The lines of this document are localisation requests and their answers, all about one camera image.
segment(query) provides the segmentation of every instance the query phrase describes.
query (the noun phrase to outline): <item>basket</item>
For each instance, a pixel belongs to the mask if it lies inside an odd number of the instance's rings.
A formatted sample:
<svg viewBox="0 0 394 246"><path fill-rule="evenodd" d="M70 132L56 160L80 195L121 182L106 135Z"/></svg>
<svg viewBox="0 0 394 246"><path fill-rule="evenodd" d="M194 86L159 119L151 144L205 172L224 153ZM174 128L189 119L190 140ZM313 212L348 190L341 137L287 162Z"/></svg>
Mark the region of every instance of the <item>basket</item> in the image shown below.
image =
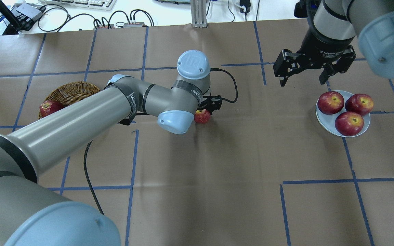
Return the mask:
<svg viewBox="0 0 394 246"><path fill-rule="evenodd" d="M83 81L77 81L58 87L53 92L51 92L44 101L58 101L67 107L98 92L100 92L100 88L98 88L96 85Z"/></svg>

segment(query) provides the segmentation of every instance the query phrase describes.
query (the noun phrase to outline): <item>bowl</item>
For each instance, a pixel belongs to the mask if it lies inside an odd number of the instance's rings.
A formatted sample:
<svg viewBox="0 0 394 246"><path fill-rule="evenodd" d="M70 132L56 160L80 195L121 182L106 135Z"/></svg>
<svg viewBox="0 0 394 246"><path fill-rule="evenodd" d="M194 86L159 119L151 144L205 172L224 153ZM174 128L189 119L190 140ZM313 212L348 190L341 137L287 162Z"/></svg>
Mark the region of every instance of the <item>bowl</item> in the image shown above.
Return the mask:
<svg viewBox="0 0 394 246"><path fill-rule="evenodd" d="M354 95L354 94L352 94L350 92L345 92L345 91L337 91L337 90L335 90L335 92L338 92L338 93L340 93L343 96L344 102L346 102L352 95ZM361 131L358 134L353 135L353 136L344 136L343 134L339 133L337 131L337 129L335 128L335 120L341 113L346 112L346 109L343 107L343 109L340 112L336 113L336 114L326 115L326 114L322 113L319 110L319 107L317 106L317 103L316 103L316 116L317 116L317 119L319 120L320 125L322 125L323 128L326 129L328 132L330 132L330 133L332 133L332 134L334 134L336 136L340 136L340 137L356 137L356 136L359 136L359 135L363 134L367 130L367 128L369 128L369 125L370 125L370 113L368 113L368 114L363 116L364 126L363 126L363 129L361 129Z"/></svg>

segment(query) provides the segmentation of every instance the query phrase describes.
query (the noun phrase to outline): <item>blue joint cap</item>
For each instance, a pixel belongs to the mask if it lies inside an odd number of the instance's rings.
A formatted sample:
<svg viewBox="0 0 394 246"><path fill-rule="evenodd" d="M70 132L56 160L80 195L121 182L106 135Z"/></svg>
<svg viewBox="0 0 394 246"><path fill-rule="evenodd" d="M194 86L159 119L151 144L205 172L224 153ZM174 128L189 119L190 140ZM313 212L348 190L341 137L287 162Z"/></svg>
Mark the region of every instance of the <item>blue joint cap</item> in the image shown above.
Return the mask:
<svg viewBox="0 0 394 246"><path fill-rule="evenodd" d="M180 76L189 80L199 80L209 75L211 67L206 55L200 50L188 50L177 61Z"/></svg>
<svg viewBox="0 0 394 246"><path fill-rule="evenodd" d="M115 82L117 82L118 80L120 80L120 79L122 79L124 77L132 77L132 78L134 78L133 76L130 76L130 75L116 74L116 75L112 76L111 79L109 79L109 81L108 81L106 86L108 86L111 83L115 83Z"/></svg>
<svg viewBox="0 0 394 246"><path fill-rule="evenodd" d="M394 11L366 25L358 45L374 73L394 78Z"/></svg>
<svg viewBox="0 0 394 246"><path fill-rule="evenodd" d="M190 112L170 110L159 114L158 125L171 133L185 134L193 120L194 115Z"/></svg>

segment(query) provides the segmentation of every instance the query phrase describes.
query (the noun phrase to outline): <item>plate of apples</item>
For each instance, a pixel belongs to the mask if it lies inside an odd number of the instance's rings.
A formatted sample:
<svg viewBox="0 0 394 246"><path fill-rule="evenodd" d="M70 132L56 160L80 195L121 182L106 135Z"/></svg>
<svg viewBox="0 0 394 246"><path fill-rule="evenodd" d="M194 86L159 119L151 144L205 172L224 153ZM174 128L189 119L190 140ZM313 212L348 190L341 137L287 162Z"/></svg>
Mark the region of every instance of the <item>plate of apples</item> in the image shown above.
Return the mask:
<svg viewBox="0 0 394 246"><path fill-rule="evenodd" d="M373 99L367 94L330 91L320 95L316 116L328 132L340 137L356 137L370 125Z"/></svg>

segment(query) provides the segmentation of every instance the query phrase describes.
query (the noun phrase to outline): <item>white floor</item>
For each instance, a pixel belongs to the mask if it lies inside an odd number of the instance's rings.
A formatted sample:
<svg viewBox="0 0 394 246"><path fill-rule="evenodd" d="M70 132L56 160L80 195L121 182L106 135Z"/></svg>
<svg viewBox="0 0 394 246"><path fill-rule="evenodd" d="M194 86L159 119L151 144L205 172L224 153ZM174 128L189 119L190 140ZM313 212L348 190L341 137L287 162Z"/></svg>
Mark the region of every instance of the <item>white floor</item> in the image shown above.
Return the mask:
<svg viewBox="0 0 394 246"><path fill-rule="evenodd" d="M258 20L279 20L279 19L293 19L294 5L299 0L261 0L259 7ZM4 0L6 5L16 3L17 0ZM36 0L27 0L27 2L36 3ZM239 0L229 0L230 8L235 15L235 22L245 21L244 13L239 12L239 8L234 3L239 3ZM258 0L251 0L250 13L247 14L248 21L256 20L256 12ZM169 2L158 2L156 0L118 0L111 11L93 10L89 8L66 7L71 16L80 13L91 14L97 19L106 17L117 10L122 10L127 14L133 9L143 9L150 13L153 17L155 25L184 25L191 23L191 5L190 4L175 4ZM54 29L60 26L66 17L63 11L50 11L48 15L41 20L41 27L45 30ZM123 14L116 14L112 19L112 23L121 22L125 20ZM138 13L137 21L149 23L147 17L143 13ZM233 15L228 10L228 0L213 0L208 11L207 21L211 22L230 22L233 20ZM88 30L93 28L93 19L89 16L80 16L68 22L62 31L71 30ZM37 24L31 31L24 33L38 33L42 32L37 27Z"/></svg>

